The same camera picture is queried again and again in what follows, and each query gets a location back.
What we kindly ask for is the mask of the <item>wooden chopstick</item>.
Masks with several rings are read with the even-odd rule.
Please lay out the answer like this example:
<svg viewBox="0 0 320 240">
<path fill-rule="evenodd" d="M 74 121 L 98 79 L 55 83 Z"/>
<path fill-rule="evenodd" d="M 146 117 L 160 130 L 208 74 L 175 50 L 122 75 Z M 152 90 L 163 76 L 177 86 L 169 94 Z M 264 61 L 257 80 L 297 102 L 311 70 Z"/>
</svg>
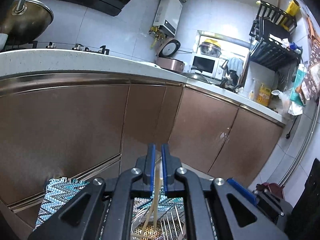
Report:
<svg viewBox="0 0 320 240">
<path fill-rule="evenodd" d="M 154 194 L 154 207 L 153 207 L 153 229 L 157 229 L 157 212 L 158 212 L 158 199 L 161 188 L 161 165 L 162 158 L 159 157 L 156 161 L 156 170 L 155 170 L 155 194 Z"/>
<path fill-rule="evenodd" d="M 146 236 L 146 235 L 139 235 L 136 233 L 131 233 L 130 234 L 132 237 L 138 238 L 138 239 L 153 239 L 152 237 Z"/>
<path fill-rule="evenodd" d="M 155 212 L 155 209 L 156 209 L 156 205 L 157 205 L 157 200 L 156 200 L 156 197 L 153 199 L 152 203 L 151 203 L 151 206 L 149 208 L 149 211 L 147 213 L 147 216 L 146 216 L 146 220 L 144 222 L 144 225 L 143 225 L 143 228 L 142 228 L 142 235 L 144 235 L 144 232 L 146 230 L 146 227 L 148 226 L 148 223 L 149 223 L 149 220 L 151 218 L 151 215 Z"/>
</svg>

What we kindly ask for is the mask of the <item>blue zigzag woven mat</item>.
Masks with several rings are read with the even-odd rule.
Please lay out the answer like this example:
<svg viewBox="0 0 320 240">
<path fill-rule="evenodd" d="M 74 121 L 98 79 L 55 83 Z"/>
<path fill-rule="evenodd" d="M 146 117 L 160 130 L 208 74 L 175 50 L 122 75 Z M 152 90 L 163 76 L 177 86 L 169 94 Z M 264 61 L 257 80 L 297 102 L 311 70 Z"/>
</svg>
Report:
<svg viewBox="0 0 320 240">
<path fill-rule="evenodd" d="M 69 179 L 66 177 L 50 179 L 46 186 L 44 199 L 37 215 L 35 228 L 41 226 L 88 184 L 89 182 L 87 181 Z M 182 208 L 183 199 L 167 197 L 164 194 L 164 188 L 161 187 L 158 197 L 158 211 L 168 211 L 174 206 L 179 209 Z"/>
</svg>

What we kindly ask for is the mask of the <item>yellow oil bottle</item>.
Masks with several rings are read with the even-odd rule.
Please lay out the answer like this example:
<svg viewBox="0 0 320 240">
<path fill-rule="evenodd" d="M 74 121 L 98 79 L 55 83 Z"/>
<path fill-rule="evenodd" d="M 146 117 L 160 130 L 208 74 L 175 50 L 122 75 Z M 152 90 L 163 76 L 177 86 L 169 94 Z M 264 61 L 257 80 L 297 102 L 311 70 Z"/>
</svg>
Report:
<svg viewBox="0 0 320 240">
<path fill-rule="evenodd" d="M 267 107 L 270 102 L 270 96 L 271 96 L 271 89 L 262 83 L 259 87 L 256 102 Z"/>
</svg>

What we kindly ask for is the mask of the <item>white spray bottle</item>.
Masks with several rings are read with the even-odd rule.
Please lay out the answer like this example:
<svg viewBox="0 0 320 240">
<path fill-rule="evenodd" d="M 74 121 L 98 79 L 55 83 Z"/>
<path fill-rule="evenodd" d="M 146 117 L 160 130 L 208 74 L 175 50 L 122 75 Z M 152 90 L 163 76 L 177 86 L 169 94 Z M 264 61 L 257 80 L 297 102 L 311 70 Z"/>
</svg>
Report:
<svg viewBox="0 0 320 240">
<path fill-rule="evenodd" d="M 255 101 L 255 95 L 256 95 L 256 85 L 257 85 L 257 81 L 255 78 L 252 79 L 252 83 L 250 86 L 250 90 L 248 93 L 248 98 L 252 101 Z"/>
</svg>

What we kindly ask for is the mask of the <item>grey hanging towel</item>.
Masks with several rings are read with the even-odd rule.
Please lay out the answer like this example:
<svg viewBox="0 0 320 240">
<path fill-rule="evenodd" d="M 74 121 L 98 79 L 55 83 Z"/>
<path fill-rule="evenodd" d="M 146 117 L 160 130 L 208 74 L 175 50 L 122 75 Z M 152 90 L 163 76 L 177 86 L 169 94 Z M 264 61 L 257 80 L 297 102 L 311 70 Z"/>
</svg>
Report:
<svg viewBox="0 0 320 240">
<path fill-rule="evenodd" d="M 244 64 L 244 61 L 242 59 L 237 57 L 232 57 L 228 61 L 228 69 L 235 71 L 236 75 L 240 77 L 243 72 L 243 64 Z"/>
</svg>

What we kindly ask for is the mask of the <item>white microwave oven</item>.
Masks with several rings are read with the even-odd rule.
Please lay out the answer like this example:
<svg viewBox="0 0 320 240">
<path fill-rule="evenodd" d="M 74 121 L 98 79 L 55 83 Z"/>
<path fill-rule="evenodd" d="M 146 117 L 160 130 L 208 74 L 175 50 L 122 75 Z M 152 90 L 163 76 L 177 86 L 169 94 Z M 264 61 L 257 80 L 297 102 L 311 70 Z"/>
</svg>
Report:
<svg viewBox="0 0 320 240">
<path fill-rule="evenodd" d="M 227 59 L 193 54 L 190 61 L 190 69 L 191 71 L 200 72 L 203 76 L 221 81 L 225 77 L 227 63 Z"/>
</svg>

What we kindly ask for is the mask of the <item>hanging patterned apron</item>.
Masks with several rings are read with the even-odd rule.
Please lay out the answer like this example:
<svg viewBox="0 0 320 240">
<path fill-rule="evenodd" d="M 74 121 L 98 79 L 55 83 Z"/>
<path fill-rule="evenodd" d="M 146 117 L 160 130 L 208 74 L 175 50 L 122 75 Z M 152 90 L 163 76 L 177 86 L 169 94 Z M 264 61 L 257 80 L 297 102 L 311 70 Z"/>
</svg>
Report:
<svg viewBox="0 0 320 240">
<path fill-rule="evenodd" d="M 300 64 L 295 83 L 290 94 L 290 106 L 288 113 L 297 116 L 303 113 L 303 108 L 311 99 L 319 96 L 319 35 L 314 29 L 313 23 L 307 16 L 309 26 L 309 38 L 311 52 L 307 68 Z"/>
</svg>

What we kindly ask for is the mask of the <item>glass pot lid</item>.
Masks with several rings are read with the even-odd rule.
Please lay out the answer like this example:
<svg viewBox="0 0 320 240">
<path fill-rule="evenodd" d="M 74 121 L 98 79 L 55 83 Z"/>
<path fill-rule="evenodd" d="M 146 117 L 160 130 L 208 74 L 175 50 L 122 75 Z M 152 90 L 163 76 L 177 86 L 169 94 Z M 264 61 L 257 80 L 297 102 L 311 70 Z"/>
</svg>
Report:
<svg viewBox="0 0 320 240">
<path fill-rule="evenodd" d="M 190 79 L 202 81 L 205 83 L 210 83 L 210 81 L 200 73 L 182 73 L 182 75 Z"/>
</svg>

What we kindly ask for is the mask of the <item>black dish rack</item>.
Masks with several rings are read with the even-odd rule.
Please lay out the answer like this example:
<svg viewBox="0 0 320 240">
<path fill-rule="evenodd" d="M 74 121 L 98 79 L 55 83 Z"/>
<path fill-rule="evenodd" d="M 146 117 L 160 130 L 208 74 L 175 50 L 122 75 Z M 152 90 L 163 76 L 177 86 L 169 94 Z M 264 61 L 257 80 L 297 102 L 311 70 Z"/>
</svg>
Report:
<svg viewBox="0 0 320 240">
<path fill-rule="evenodd" d="M 297 28 L 296 14 L 263 0 L 257 1 L 258 11 L 253 21 L 250 37 L 249 59 L 278 75 L 278 87 L 292 87 L 303 48 L 292 41 Z"/>
</svg>

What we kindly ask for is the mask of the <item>steel pot yellow lid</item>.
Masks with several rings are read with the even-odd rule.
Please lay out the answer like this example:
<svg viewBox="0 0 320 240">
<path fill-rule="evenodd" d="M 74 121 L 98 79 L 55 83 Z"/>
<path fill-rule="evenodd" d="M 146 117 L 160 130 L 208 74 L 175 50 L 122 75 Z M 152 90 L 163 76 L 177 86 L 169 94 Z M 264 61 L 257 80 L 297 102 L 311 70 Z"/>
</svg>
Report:
<svg viewBox="0 0 320 240">
<path fill-rule="evenodd" d="M 219 58 L 221 56 L 221 46 L 218 41 L 210 38 L 205 39 L 200 45 L 201 54 Z"/>
</svg>

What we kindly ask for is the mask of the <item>gas stove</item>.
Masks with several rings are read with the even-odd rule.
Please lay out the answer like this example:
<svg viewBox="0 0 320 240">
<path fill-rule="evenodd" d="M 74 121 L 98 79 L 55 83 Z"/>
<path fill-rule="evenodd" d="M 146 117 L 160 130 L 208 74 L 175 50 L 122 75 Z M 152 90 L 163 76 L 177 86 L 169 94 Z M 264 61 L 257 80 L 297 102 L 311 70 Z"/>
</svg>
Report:
<svg viewBox="0 0 320 240">
<path fill-rule="evenodd" d="M 80 43 L 68 44 L 68 43 L 54 43 L 54 42 L 39 42 L 37 40 L 31 41 L 23 45 L 9 45 L 6 44 L 1 52 L 23 50 L 23 49 L 63 49 L 63 50 L 74 50 L 74 51 L 84 51 L 88 53 L 96 53 L 108 55 L 110 50 L 106 48 L 105 45 L 100 46 L 99 48 L 89 48 L 83 46 Z"/>
</svg>

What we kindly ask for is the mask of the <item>brown rice cooker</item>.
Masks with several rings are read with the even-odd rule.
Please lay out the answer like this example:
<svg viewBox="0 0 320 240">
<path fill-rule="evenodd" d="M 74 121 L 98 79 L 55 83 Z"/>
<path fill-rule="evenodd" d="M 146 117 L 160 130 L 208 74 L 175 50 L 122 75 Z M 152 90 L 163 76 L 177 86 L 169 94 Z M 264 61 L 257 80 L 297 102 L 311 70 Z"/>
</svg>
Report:
<svg viewBox="0 0 320 240">
<path fill-rule="evenodd" d="M 180 42 L 175 38 L 167 38 L 162 42 L 157 50 L 156 64 L 165 70 L 175 73 L 183 73 L 185 63 L 181 60 L 173 58 L 180 49 Z"/>
</svg>

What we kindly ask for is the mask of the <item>yellow roll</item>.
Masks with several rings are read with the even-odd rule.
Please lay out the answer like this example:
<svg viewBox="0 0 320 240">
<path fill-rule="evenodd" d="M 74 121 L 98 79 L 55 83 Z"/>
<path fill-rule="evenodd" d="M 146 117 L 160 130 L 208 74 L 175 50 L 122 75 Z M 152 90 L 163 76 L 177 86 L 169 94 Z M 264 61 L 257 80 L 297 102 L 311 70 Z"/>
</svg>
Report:
<svg viewBox="0 0 320 240">
<path fill-rule="evenodd" d="M 287 9 L 285 10 L 285 12 L 290 15 L 291 17 L 295 18 L 297 12 L 300 10 L 300 4 L 297 0 L 291 0 L 289 2 L 289 5 L 287 7 Z M 287 25 L 287 23 L 290 23 L 291 20 L 288 17 L 285 17 L 281 23 L 281 26 L 286 29 L 289 30 L 289 26 Z"/>
</svg>

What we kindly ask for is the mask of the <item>white water heater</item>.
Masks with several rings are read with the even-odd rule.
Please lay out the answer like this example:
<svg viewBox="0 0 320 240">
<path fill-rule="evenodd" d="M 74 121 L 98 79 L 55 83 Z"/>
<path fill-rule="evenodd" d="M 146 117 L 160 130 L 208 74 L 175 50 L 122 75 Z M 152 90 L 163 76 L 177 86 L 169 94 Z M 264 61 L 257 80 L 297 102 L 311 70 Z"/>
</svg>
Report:
<svg viewBox="0 0 320 240">
<path fill-rule="evenodd" d="M 153 26 L 157 27 L 168 37 L 175 37 L 182 7 L 183 5 L 180 0 L 161 0 Z"/>
</svg>

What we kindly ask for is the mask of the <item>white bowl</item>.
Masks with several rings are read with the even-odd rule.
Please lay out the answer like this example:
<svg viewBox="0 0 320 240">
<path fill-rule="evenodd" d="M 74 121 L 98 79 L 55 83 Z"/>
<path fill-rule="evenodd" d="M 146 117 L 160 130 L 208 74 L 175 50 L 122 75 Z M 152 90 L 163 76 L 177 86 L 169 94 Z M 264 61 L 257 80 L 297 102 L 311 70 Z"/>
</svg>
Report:
<svg viewBox="0 0 320 240">
<path fill-rule="evenodd" d="M 0 51 L 3 50 L 8 39 L 8 34 L 0 33 Z"/>
</svg>

